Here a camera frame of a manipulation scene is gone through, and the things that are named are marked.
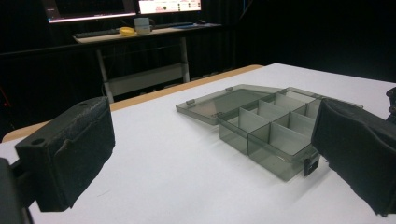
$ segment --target plastic organizer box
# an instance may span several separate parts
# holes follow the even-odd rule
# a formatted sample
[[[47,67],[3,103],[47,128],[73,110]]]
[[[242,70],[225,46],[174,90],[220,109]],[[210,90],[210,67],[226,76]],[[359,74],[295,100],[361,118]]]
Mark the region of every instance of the plastic organizer box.
[[[219,125],[219,138],[284,181],[318,167],[311,136],[324,96],[295,88],[238,85],[177,105]]]

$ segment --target black fabric cover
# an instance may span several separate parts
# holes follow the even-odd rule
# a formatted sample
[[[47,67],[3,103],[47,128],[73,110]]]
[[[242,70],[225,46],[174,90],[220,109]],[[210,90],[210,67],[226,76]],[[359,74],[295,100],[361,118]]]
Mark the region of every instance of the black fabric cover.
[[[81,102],[15,148],[32,172],[42,212],[72,207],[110,158],[115,136],[106,97]]]
[[[396,212],[396,126],[350,104],[321,102],[312,144],[376,214]]]

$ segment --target white table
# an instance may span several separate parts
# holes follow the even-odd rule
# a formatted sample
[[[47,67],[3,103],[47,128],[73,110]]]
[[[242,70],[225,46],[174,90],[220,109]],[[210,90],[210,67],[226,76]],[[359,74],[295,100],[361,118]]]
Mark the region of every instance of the white table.
[[[345,100],[385,119],[395,83],[272,64],[113,111],[116,146],[99,176],[62,213],[36,223],[396,223],[376,216],[323,158],[310,176],[283,182],[219,139],[217,126],[176,105],[239,84],[295,87]],[[0,144],[0,157],[17,159]]]

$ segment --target monitor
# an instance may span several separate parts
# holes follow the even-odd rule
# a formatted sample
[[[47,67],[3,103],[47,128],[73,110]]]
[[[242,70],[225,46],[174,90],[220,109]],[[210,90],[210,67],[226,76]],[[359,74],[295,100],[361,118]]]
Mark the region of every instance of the monitor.
[[[138,0],[139,14],[201,11],[201,0]]]
[[[91,21],[136,15],[134,0],[42,0],[49,23]]]

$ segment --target black wall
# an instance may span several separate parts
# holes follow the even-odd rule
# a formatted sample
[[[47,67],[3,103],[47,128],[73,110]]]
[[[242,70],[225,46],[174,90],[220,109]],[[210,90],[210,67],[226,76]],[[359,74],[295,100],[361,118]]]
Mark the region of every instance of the black wall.
[[[395,3],[253,0],[238,24],[237,64],[286,63],[395,82]]]
[[[166,14],[153,17],[157,23],[206,20],[234,24],[242,14],[242,1],[202,1],[201,13]],[[0,3],[0,138],[12,129],[53,119],[80,101],[103,94],[102,78],[94,50],[35,54],[37,49],[76,45],[75,33],[118,28],[123,21],[92,21],[49,25],[40,0],[4,0]],[[109,75],[129,75],[178,62],[179,49],[143,49],[172,44],[163,39],[104,49],[120,57],[107,60]],[[233,66],[232,32],[191,36],[187,39],[191,77],[221,72]],[[8,53],[32,50],[28,56],[9,59]],[[136,51],[126,55],[126,51]]]

